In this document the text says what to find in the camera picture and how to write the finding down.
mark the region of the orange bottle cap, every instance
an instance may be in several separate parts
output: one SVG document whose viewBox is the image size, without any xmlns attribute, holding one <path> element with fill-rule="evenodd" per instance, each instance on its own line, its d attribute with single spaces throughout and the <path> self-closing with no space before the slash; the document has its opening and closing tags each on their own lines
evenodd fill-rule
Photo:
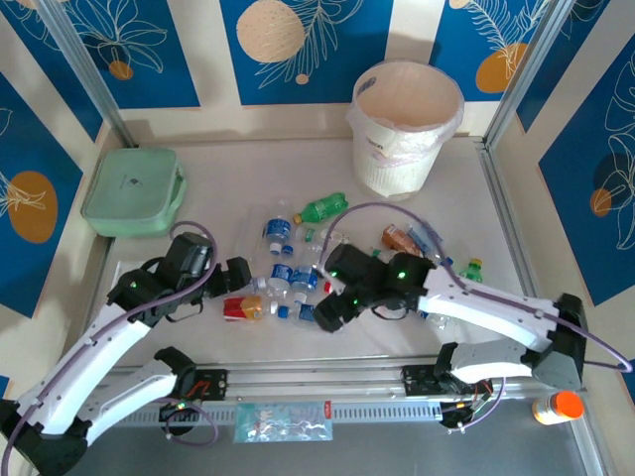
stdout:
<svg viewBox="0 0 635 476">
<path fill-rule="evenodd" d="M 582 399 L 574 392 L 558 392 L 552 402 L 554 411 L 563 417 L 575 419 L 584 415 Z"/>
</svg>

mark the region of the bottle label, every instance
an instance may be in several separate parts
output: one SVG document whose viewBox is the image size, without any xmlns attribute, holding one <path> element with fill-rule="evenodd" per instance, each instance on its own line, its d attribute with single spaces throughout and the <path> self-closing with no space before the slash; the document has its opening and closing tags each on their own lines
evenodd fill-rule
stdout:
<svg viewBox="0 0 635 476">
<path fill-rule="evenodd" d="M 273 269 L 271 270 L 271 277 L 288 282 L 291 280 L 292 273 L 293 270 L 287 265 L 274 265 Z"/>
<path fill-rule="evenodd" d="M 318 275 L 311 266 L 298 266 L 291 277 L 292 283 L 303 283 L 314 289 L 318 285 Z"/>
<path fill-rule="evenodd" d="M 291 223 L 282 218 L 274 218 L 267 223 L 267 231 L 265 233 L 267 236 L 276 235 L 288 240 L 291 235 Z"/>
<path fill-rule="evenodd" d="M 300 306 L 300 314 L 298 314 L 299 320 L 304 320 L 306 322 L 316 322 L 314 319 L 314 309 L 316 307 L 314 305 L 302 304 Z"/>
<path fill-rule="evenodd" d="M 316 207 L 317 216 L 319 216 L 319 221 L 326 220 L 328 215 L 326 214 L 326 205 L 322 200 L 318 200 L 314 203 Z"/>
</svg>

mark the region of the bottle cap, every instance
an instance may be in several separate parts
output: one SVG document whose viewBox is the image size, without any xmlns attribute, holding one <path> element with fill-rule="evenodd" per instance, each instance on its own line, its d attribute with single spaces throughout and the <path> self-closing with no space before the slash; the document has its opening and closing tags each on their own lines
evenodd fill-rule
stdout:
<svg viewBox="0 0 635 476">
<path fill-rule="evenodd" d="M 563 417 L 576 419 L 584 414 L 582 399 L 574 392 L 558 392 L 552 397 L 552 406 Z"/>
<path fill-rule="evenodd" d="M 299 302 L 300 304 L 307 303 L 307 295 L 305 295 L 304 293 L 295 293 L 294 302 Z"/>
<path fill-rule="evenodd" d="M 256 291 L 261 291 L 267 288 L 267 280 L 264 277 L 260 276 L 254 280 L 254 288 Z"/>
<path fill-rule="evenodd" d="M 269 251 L 271 251 L 272 255 L 279 255 L 282 251 L 282 245 L 280 243 L 272 243 L 269 245 Z"/>
</svg>

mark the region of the white floor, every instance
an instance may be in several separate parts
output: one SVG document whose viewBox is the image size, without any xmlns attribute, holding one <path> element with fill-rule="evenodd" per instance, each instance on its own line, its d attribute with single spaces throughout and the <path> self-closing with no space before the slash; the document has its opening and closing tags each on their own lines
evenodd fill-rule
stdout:
<svg viewBox="0 0 635 476">
<path fill-rule="evenodd" d="M 189 181 L 179 219 L 196 220 L 207 226 L 216 239 L 223 263 L 232 257 L 241 219 L 252 203 L 267 203 L 277 195 L 287 195 L 301 210 L 309 201 L 335 191 L 345 192 L 351 205 L 373 199 L 355 183 L 351 143 L 347 140 L 241 142 L 173 149 Z M 468 248 L 469 252 L 459 257 L 459 267 L 470 256 L 478 257 L 483 261 L 486 284 L 520 292 L 471 139 L 452 139 L 445 144 L 422 191 L 401 204 L 428 219 L 449 248 Z M 346 217 L 338 229 L 365 250 L 378 245 L 381 231 L 390 223 L 406 225 L 408 220 L 385 209 L 361 210 Z M 105 303 L 118 267 L 163 256 L 169 246 L 167 237 L 117 239 L 101 282 L 98 305 Z M 258 268 L 254 275 L 263 273 Z M 497 338 L 494 332 L 464 323 L 439 331 L 416 315 L 400 322 L 385 322 L 364 314 L 336 334 L 297 328 L 273 317 L 229 323 L 222 318 L 221 306 L 222 299 L 217 298 L 206 303 L 201 315 L 179 324 L 160 322 L 119 365 L 142 365 L 157 350 L 171 345 L 194 362 L 205 364 L 413 356 L 434 354 L 442 342 L 457 338 L 472 342 Z"/>
</svg>

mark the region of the plastic bag liner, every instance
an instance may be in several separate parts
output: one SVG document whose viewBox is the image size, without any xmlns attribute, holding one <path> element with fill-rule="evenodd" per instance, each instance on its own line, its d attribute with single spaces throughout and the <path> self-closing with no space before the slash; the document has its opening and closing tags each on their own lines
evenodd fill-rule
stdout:
<svg viewBox="0 0 635 476">
<path fill-rule="evenodd" d="M 408 60 L 371 67 L 346 114 L 357 178 L 383 196 L 419 190 L 463 109 L 458 85 L 435 67 Z"/>
</svg>

